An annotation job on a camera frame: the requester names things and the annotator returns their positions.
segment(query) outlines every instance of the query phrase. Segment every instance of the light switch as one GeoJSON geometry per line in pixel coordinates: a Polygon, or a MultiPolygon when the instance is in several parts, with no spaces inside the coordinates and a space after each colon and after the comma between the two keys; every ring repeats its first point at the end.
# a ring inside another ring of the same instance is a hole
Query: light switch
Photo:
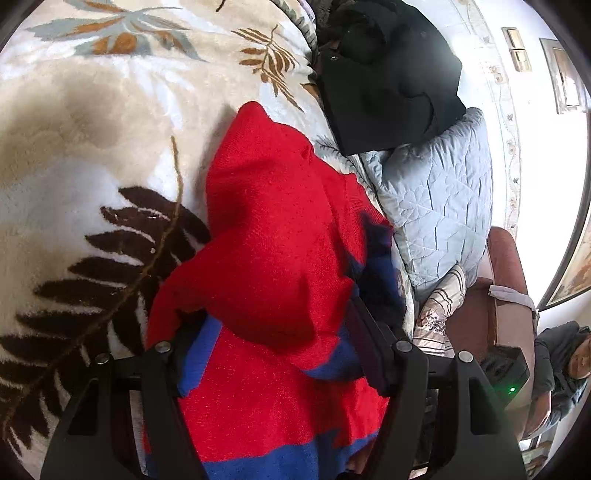
{"type": "Polygon", "coordinates": [[[527,51],[525,51],[525,44],[521,39],[519,30],[515,27],[503,27],[502,30],[507,45],[509,45],[509,51],[511,52],[511,59],[513,59],[515,70],[518,72],[531,72],[530,58],[528,57],[527,51]]]}
{"type": "Polygon", "coordinates": [[[519,34],[519,30],[516,28],[507,28],[506,29],[507,37],[509,38],[509,47],[510,48],[519,48],[524,49],[525,45],[523,45],[523,41],[521,40],[521,35],[519,34]]]}
{"type": "Polygon", "coordinates": [[[531,72],[530,58],[525,50],[511,50],[513,65],[518,72],[531,72]]]}

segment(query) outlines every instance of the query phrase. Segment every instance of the fluffy blanket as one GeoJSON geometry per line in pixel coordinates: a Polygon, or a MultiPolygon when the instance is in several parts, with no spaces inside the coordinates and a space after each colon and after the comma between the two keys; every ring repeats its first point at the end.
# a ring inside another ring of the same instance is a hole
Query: fluffy blanket
{"type": "Polygon", "coordinates": [[[239,107],[333,141],[315,48],[297,0],[46,0],[0,53],[0,430],[34,477],[86,366],[144,350],[159,285],[209,241],[239,107]]]}

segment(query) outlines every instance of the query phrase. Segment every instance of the metal bolt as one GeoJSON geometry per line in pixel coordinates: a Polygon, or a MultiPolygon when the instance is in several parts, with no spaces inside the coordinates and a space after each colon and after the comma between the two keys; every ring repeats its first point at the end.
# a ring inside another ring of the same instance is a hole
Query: metal bolt
{"type": "Polygon", "coordinates": [[[465,350],[462,350],[459,354],[457,354],[457,357],[465,364],[469,364],[472,362],[472,360],[474,360],[472,354],[470,352],[466,352],[465,350]]]}
{"type": "Polygon", "coordinates": [[[413,346],[406,340],[399,340],[398,342],[396,342],[396,350],[398,350],[399,352],[408,353],[412,349],[413,346]]]}
{"type": "Polygon", "coordinates": [[[111,356],[108,353],[99,353],[96,357],[95,357],[95,363],[97,363],[98,365],[104,365],[105,363],[107,363],[109,360],[111,359],[111,356]]]}
{"type": "Polygon", "coordinates": [[[172,348],[172,345],[170,345],[170,342],[167,342],[166,340],[164,342],[158,342],[154,346],[154,349],[158,353],[166,353],[166,352],[169,352],[171,348],[172,348]]]}

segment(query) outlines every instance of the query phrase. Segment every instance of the black device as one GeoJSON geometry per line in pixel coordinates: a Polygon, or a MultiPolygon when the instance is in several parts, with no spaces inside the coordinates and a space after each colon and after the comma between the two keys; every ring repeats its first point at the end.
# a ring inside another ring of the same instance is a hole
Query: black device
{"type": "Polygon", "coordinates": [[[519,347],[495,345],[489,348],[480,367],[503,407],[515,398],[530,377],[530,369],[519,347]]]}
{"type": "MultiPolygon", "coordinates": [[[[527,478],[499,401],[471,354],[425,355],[377,322],[359,297],[348,303],[346,327],[369,384],[390,402],[363,473],[345,472],[339,480],[408,479],[428,388],[439,389],[439,401],[425,479],[527,478]]],[[[147,479],[135,451],[129,390],[142,394],[158,480],[207,480],[175,398],[178,366],[187,338],[195,334],[181,330],[174,341],[160,342],[142,356],[97,359],[57,426],[41,480],[147,479]]]]}

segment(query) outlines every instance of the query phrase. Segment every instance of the black jacket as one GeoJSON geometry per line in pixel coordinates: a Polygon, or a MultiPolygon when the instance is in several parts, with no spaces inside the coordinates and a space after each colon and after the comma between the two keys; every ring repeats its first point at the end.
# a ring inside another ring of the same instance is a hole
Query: black jacket
{"type": "Polygon", "coordinates": [[[462,64],[439,31],[401,0],[358,0],[331,18],[319,86],[344,155],[440,135],[466,113],[462,64]]]}
{"type": "Polygon", "coordinates": [[[535,339],[535,370],[532,399],[552,392],[552,412],[546,423],[549,428],[564,417],[579,402],[587,379],[575,380],[567,369],[570,357],[589,335],[589,328],[580,328],[577,322],[568,322],[544,330],[535,339]]]}

